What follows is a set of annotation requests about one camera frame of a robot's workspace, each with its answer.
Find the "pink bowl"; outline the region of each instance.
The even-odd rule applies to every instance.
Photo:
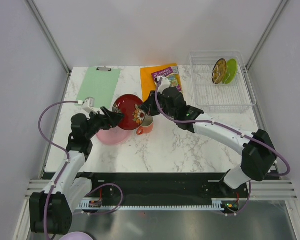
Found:
[[[105,145],[118,145],[124,142],[131,134],[132,131],[126,131],[117,126],[110,130],[100,130],[96,137]]]

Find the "red plate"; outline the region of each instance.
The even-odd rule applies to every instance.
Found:
[[[133,94],[122,95],[115,101],[112,112],[124,114],[123,120],[118,125],[119,128],[134,130],[142,124],[146,113],[139,109],[141,104],[143,104],[142,100]]]

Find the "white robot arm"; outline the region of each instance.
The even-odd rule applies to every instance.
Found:
[[[91,138],[100,130],[116,127],[124,117],[123,114],[111,112],[105,107],[94,108],[94,99],[91,97],[80,101],[79,105],[89,113],[89,118],[83,113],[71,118],[72,132],[66,147],[69,157],[65,157],[43,191],[33,193],[29,199],[30,226],[33,233],[43,233],[45,226],[50,234],[68,233],[73,212],[92,190],[90,179],[76,178],[91,153]],[[49,194],[49,208],[45,219],[45,203]]]
[[[142,110],[151,116],[164,114],[176,122],[179,128],[212,138],[242,156],[241,164],[229,170],[220,181],[220,188],[225,195],[250,180],[262,181],[265,178],[277,156],[244,136],[261,141],[274,149],[267,132],[261,129],[257,132],[244,131],[219,121],[217,123],[201,109],[187,105],[182,93],[176,87],[171,87],[168,78],[159,76],[156,79],[156,83],[158,82],[160,86],[157,100],[161,109],[158,109],[156,93],[152,91],[140,106]]]

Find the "cable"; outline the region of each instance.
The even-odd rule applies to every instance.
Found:
[[[229,131],[231,131],[231,132],[233,132],[233,133],[235,133],[235,134],[238,134],[238,135],[240,135],[240,136],[243,135],[241,132],[239,132],[239,131],[233,129],[232,127],[229,127],[229,126],[224,125],[224,124],[219,123],[219,122],[212,122],[212,121],[210,121],[210,120],[186,120],[186,121],[180,121],[180,120],[175,120],[175,119],[169,117],[169,116],[168,116],[167,114],[165,114],[164,111],[161,109],[160,104],[159,104],[159,100],[158,100],[158,90],[159,90],[159,87],[160,87],[161,83],[162,83],[162,79],[161,79],[161,80],[157,83],[157,85],[156,85],[155,93],[154,93],[154,98],[155,98],[155,103],[156,103],[156,106],[157,106],[159,112],[160,112],[163,116],[165,116],[168,120],[170,120],[170,121],[172,121],[172,122],[174,122],[174,123],[176,123],[176,124],[195,124],[195,123],[215,124],[215,125],[218,125],[218,126],[224,128],[224,129],[227,129],[227,130],[229,130]],[[259,144],[259,145],[261,145],[261,146],[263,146],[263,147],[265,147],[265,148],[268,149],[270,152],[272,152],[272,153],[274,153],[276,156],[278,156],[278,157],[284,162],[284,164],[285,164],[285,166],[286,166],[286,172],[284,172],[284,173],[278,173],[278,174],[277,174],[277,173],[273,173],[273,174],[272,174],[272,173],[269,173],[270,176],[280,177],[280,176],[286,176],[286,175],[288,175],[288,174],[290,173],[291,168],[290,168],[290,165],[289,165],[288,161],[287,161],[287,160],[284,158],[284,156],[282,156],[279,152],[277,152],[275,149],[273,149],[272,147],[268,146],[267,144],[263,143],[262,141],[259,141],[259,140],[257,140],[257,139],[254,139],[254,138],[252,138],[252,137],[250,137],[250,136],[247,136],[247,135],[243,135],[243,137],[246,138],[246,139],[248,139],[248,140],[250,140],[250,141],[252,141],[252,142],[255,142],[255,143],[257,143],[257,144]]]
[[[43,118],[43,116],[45,115],[45,113],[46,113],[49,109],[51,109],[51,108],[53,108],[54,106],[57,106],[57,105],[68,104],[68,103],[69,103],[69,104],[77,104],[78,102],[77,102],[77,101],[60,101],[60,102],[56,102],[56,103],[54,103],[54,104],[48,106],[48,107],[41,113],[41,115],[40,115],[40,117],[39,117],[38,128],[39,128],[39,132],[40,132],[41,136],[44,138],[44,140],[46,140],[49,144],[55,146],[56,148],[61,149],[62,151],[64,151],[65,154],[66,154],[66,159],[67,159],[67,160],[70,160],[70,155],[69,155],[69,153],[67,152],[67,150],[66,150],[65,148],[63,148],[62,146],[59,146],[59,145],[55,144],[55,143],[54,143],[53,141],[51,141],[50,139],[48,139],[48,138],[45,136],[45,134],[43,133],[42,129],[41,129],[41,121],[42,121],[42,118]],[[53,190],[54,190],[54,188],[55,188],[55,185],[58,183],[58,181],[59,181],[59,179],[60,179],[62,173],[65,171],[67,165],[68,165],[68,162],[66,162],[66,163],[63,165],[63,167],[62,167],[61,171],[59,172],[58,176],[55,178],[54,185],[51,186],[50,191],[49,191],[48,196],[47,196],[46,201],[45,201],[44,212],[43,212],[43,231],[44,231],[44,235],[45,235],[46,240],[53,240],[53,239],[56,237],[56,235],[53,235],[53,237],[50,238],[50,237],[49,237],[49,234],[48,234],[48,207],[49,207],[49,201],[50,201],[50,198],[51,198],[51,194],[52,194],[52,192],[53,192]]]
[[[49,144],[51,144],[51,145],[57,147],[58,149],[61,149],[62,151],[64,151],[65,154],[66,154],[66,159],[67,159],[67,160],[70,160],[70,154],[69,154],[69,152],[68,152],[65,148],[63,148],[62,146],[57,145],[57,144],[55,144],[53,141],[51,141],[50,139],[48,139],[48,138],[45,136],[45,134],[43,133],[42,129],[41,129],[41,121],[42,121],[42,118],[43,118],[43,116],[45,115],[45,113],[46,113],[49,109],[51,109],[51,108],[53,108],[54,106],[57,106],[57,105],[68,104],[68,103],[71,103],[71,104],[77,104],[78,102],[77,102],[77,101],[60,101],[60,102],[56,102],[56,103],[54,103],[54,104],[48,106],[48,107],[41,113],[41,115],[40,115],[40,117],[39,117],[38,128],[39,128],[39,132],[40,132],[41,136],[44,138],[44,140],[46,140]],[[51,188],[50,188],[50,190],[49,190],[49,193],[48,193],[48,195],[47,195],[46,201],[45,201],[44,212],[43,212],[43,230],[44,230],[44,235],[45,235],[46,240],[53,240],[53,239],[56,237],[56,235],[53,235],[53,237],[50,238],[50,237],[49,237],[49,234],[48,234],[48,208],[49,208],[49,201],[50,201],[52,192],[53,192],[53,190],[54,190],[54,188],[55,188],[55,185],[58,183],[59,179],[61,178],[62,174],[64,173],[64,171],[65,171],[67,165],[68,165],[68,162],[65,162],[65,164],[63,165],[63,167],[62,167],[61,171],[59,172],[58,176],[56,176],[55,181],[54,181],[54,184],[51,186]],[[99,213],[98,213],[98,212],[97,212],[97,213],[91,213],[91,215],[105,215],[105,214],[113,213],[113,212],[116,211],[116,210],[121,206],[121,204],[122,204],[122,201],[123,201],[123,199],[124,199],[124,193],[123,193],[122,189],[121,189],[118,185],[116,185],[116,184],[114,184],[114,183],[106,183],[106,184],[103,184],[103,185],[97,187],[96,189],[92,190],[91,192],[89,192],[89,193],[87,194],[87,196],[90,195],[90,194],[92,194],[92,193],[94,193],[95,191],[97,191],[97,190],[99,190],[99,189],[105,187],[105,186],[114,186],[114,187],[116,187],[116,188],[119,189],[120,194],[121,194],[120,202],[119,202],[119,204],[118,204],[115,208],[113,208],[113,209],[111,209],[111,210],[109,210],[109,211],[106,211],[106,212],[99,212]]]
[[[218,211],[215,211],[214,213],[215,214],[219,214],[219,215],[225,215],[226,217],[228,217],[228,216],[237,216],[238,213],[240,213],[241,211],[243,211],[246,208],[246,206],[247,206],[250,198],[251,198],[251,181],[249,181],[249,193],[248,193],[248,197],[247,197],[247,199],[245,201],[245,204],[243,205],[243,207],[241,209],[240,209],[240,203],[238,202],[238,211],[236,211],[236,212],[233,211],[234,213],[227,213],[226,215],[224,213],[221,213],[221,212],[218,212]]]
[[[119,201],[119,203],[117,204],[116,207],[114,207],[113,209],[109,210],[109,211],[104,211],[104,212],[95,212],[95,213],[86,213],[86,212],[82,212],[82,213],[85,213],[85,214],[88,214],[88,215],[105,215],[105,214],[111,214],[113,213],[114,211],[116,211],[122,204],[123,200],[124,200],[124,192],[122,191],[122,189],[115,183],[105,183],[103,185],[100,185],[98,186],[97,188],[95,188],[94,190],[92,190],[91,192],[89,192],[86,196],[89,196],[91,194],[93,194],[95,191],[98,191],[99,189],[101,188],[104,188],[106,186],[114,186],[116,187],[117,189],[119,189],[120,191],[120,194],[121,194],[121,199]]]
[[[233,211],[232,209],[230,209],[230,207],[227,207],[226,209],[228,209],[229,211],[233,212],[233,213],[237,213],[237,211]]]
[[[98,204],[100,202],[102,204],[102,188],[100,188],[100,197],[99,197],[99,200],[96,203]]]
[[[240,195],[239,193],[237,192],[236,193],[236,201],[235,201],[235,204],[237,204],[239,202],[239,199],[240,199]]]

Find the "orange mug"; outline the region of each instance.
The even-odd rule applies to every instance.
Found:
[[[154,118],[152,116],[146,115],[141,126],[136,131],[136,134],[149,134],[151,133],[152,129],[154,129]]]

